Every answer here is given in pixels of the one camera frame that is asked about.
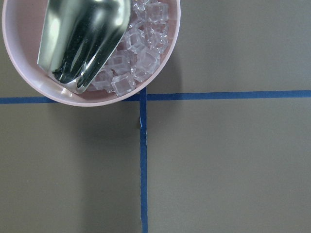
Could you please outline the clear ice cubes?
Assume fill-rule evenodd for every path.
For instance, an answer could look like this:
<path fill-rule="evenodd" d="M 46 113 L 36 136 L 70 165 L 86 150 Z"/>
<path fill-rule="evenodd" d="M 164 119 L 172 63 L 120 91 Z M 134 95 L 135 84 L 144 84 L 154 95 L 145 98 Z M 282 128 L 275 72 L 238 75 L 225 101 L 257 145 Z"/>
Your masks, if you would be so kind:
<path fill-rule="evenodd" d="M 123 96 L 146 81 L 160 66 L 168 47 L 169 5 L 160 0 L 134 0 L 132 18 L 116 50 L 87 88 Z"/>

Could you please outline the metal ice scoop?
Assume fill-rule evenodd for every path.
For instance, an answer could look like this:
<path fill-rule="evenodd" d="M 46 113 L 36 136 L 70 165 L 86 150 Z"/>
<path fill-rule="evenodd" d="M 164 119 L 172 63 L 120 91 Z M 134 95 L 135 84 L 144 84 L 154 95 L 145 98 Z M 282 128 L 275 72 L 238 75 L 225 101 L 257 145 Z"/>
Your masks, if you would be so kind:
<path fill-rule="evenodd" d="M 86 91 L 127 31 L 130 0 L 50 0 L 37 64 L 67 90 Z"/>

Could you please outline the pink bowl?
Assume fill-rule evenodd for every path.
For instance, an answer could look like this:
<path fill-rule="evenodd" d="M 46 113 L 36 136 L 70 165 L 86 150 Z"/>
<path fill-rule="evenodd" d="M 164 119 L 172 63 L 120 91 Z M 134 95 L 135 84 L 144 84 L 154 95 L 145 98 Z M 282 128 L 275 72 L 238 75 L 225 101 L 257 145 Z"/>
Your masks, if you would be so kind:
<path fill-rule="evenodd" d="M 59 102 L 72 106 L 94 107 L 122 100 L 138 100 L 138 92 L 144 89 L 161 72 L 175 47 L 181 20 L 181 4 L 167 0 L 169 6 L 168 47 L 161 55 L 161 64 L 149 79 L 137 85 L 132 92 L 117 97 L 105 91 L 74 94 L 48 78 L 37 65 L 37 56 L 45 9 L 45 0 L 5 0 L 2 7 L 2 34 L 8 56 L 25 82 L 43 95 L 29 97 L 26 102 Z"/>

